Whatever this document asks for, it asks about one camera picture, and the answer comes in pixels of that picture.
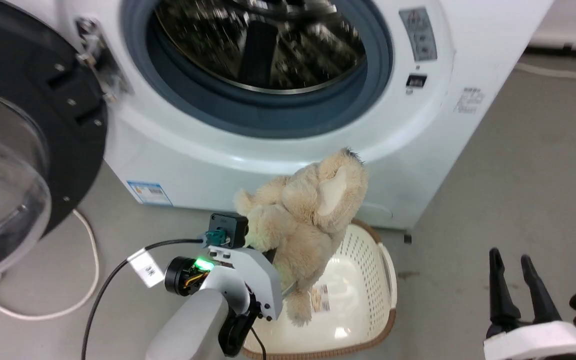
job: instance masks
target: gray rubber seal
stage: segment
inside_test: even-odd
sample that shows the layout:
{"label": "gray rubber seal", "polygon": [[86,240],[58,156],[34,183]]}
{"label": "gray rubber seal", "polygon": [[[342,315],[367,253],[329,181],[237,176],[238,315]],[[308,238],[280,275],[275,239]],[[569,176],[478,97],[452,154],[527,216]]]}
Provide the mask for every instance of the gray rubber seal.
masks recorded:
{"label": "gray rubber seal", "polygon": [[382,95],[393,68],[393,43],[371,0],[331,0],[357,29],[366,61],[327,88],[272,95],[238,88],[199,70],[173,48],[153,10],[158,0],[125,0],[124,41],[150,86],[186,114],[226,132],[265,139],[301,139],[339,129]]}

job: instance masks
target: gray floor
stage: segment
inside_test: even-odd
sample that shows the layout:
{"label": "gray floor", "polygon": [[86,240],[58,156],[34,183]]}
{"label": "gray floor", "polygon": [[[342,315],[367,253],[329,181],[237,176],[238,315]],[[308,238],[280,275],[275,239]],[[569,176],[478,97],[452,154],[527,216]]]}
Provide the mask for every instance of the gray floor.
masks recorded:
{"label": "gray floor", "polygon": [[[576,70],[576,61],[535,60]],[[208,213],[137,205],[104,167],[80,209],[98,237],[107,274],[146,244],[191,237]],[[475,359],[489,325],[488,250],[500,248],[506,278],[532,317],[519,257],[532,256],[562,316],[576,292],[576,80],[515,71],[425,215],[413,244],[381,231],[393,254],[398,314],[382,345],[348,359]],[[160,264],[194,255],[192,246],[154,251]],[[0,302],[27,313],[69,306],[93,274],[85,231],[69,218],[0,285]],[[90,360],[142,360],[150,339],[183,299],[146,289],[130,269],[110,285],[94,319]],[[0,360],[75,360],[90,309],[41,323],[0,314]]]}

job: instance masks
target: beige plush toy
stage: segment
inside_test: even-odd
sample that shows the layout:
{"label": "beige plush toy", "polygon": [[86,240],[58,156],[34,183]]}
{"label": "beige plush toy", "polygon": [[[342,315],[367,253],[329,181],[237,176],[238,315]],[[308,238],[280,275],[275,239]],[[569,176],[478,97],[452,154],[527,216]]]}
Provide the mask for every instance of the beige plush toy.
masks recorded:
{"label": "beige plush toy", "polygon": [[286,297],[288,317],[297,326],[311,320],[311,289],[344,239],[364,201],[368,174],[348,148],[292,176],[279,176],[254,195],[240,190],[235,208],[247,217],[246,245],[276,249],[273,265]]}

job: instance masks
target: white plastic basket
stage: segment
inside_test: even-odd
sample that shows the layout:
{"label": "white plastic basket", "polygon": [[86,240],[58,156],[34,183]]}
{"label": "white plastic basket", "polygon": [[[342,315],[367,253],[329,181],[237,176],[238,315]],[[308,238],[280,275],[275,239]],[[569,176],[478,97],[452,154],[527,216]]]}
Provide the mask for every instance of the white plastic basket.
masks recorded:
{"label": "white plastic basket", "polygon": [[[393,260],[370,226],[353,221],[339,249],[313,287],[312,321],[294,326],[286,312],[277,321],[259,319],[254,330],[268,360],[327,358],[379,344],[393,328],[397,276]],[[243,353],[261,359],[249,333]]]}

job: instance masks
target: label inside basket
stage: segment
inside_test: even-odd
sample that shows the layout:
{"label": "label inside basket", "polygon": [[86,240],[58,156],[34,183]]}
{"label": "label inside basket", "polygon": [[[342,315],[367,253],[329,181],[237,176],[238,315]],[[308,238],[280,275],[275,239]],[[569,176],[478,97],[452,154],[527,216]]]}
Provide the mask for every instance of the label inside basket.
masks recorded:
{"label": "label inside basket", "polygon": [[310,293],[313,313],[327,313],[330,311],[328,285],[314,285]]}

